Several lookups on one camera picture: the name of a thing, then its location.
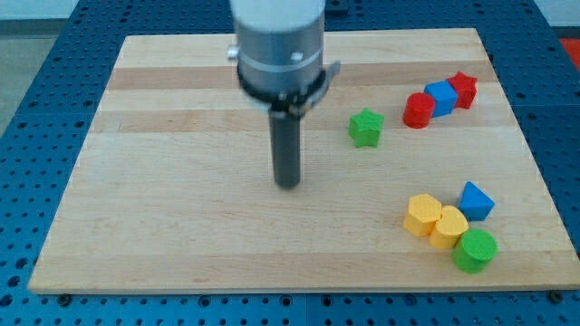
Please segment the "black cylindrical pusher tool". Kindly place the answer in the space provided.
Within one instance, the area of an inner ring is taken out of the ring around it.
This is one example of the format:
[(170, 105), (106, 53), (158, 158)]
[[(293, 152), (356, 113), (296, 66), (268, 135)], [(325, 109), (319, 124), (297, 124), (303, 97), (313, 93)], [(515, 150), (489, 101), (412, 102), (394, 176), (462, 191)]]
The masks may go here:
[(292, 189), (301, 180), (300, 120), (275, 110), (268, 118), (275, 182), (283, 189)]

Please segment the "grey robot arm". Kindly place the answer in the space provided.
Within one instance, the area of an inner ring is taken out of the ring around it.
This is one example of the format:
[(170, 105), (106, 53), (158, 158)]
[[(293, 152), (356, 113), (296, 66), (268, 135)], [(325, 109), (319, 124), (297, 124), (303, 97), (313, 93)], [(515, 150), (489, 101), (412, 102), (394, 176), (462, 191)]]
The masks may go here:
[(328, 92), (341, 64), (323, 67), (324, 0), (231, 0), (237, 42), (227, 57), (247, 96), (266, 108), (274, 180), (301, 180), (301, 120)]

